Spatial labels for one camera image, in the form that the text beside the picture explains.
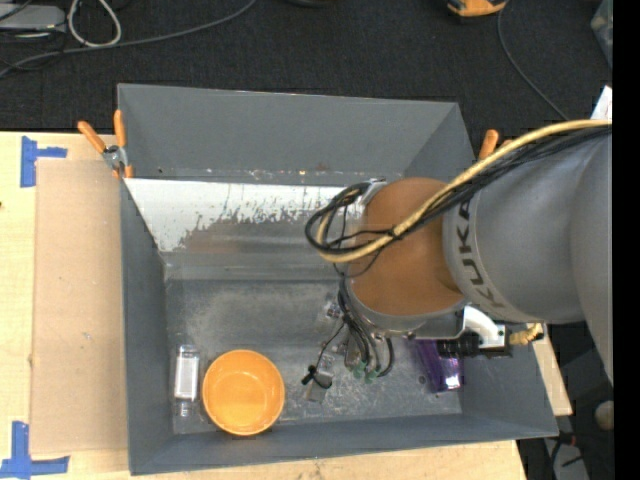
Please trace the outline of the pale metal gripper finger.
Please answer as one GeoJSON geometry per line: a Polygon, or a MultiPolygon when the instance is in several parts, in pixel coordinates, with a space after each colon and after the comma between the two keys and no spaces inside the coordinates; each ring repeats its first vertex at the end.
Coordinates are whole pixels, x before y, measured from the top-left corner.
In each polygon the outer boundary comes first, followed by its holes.
{"type": "Polygon", "coordinates": [[[317,325],[335,325],[341,320],[342,309],[337,300],[337,294],[328,292],[321,303],[317,316],[317,325]]]}
{"type": "Polygon", "coordinates": [[[303,377],[304,399],[310,402],[323,402],[326,393],[333,384],[333,375],[326,370],[310,367],[303,377]]]}

